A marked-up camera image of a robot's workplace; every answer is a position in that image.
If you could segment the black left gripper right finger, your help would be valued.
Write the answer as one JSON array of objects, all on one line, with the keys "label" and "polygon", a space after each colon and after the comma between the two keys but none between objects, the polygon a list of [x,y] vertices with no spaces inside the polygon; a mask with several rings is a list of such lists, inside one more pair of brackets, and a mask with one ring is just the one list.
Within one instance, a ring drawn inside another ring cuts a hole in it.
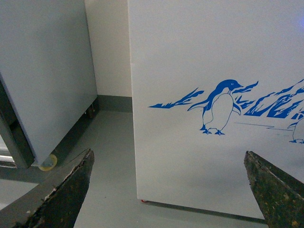
[{"label": "black left gripper right finger", "polygon": [[270,228],[304,226],[304,184],[253,151],[244,158],[249,185]]}]

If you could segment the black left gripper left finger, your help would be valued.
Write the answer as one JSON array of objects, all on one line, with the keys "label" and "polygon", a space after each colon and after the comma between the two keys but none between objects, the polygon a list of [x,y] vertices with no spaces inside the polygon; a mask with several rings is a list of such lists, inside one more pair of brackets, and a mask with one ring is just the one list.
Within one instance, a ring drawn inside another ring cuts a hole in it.
[{"label": "black left gripper left finger", "polygon": [[72,228],[85,200],[94,152],[86,149],[0,211],[2,228]]}]

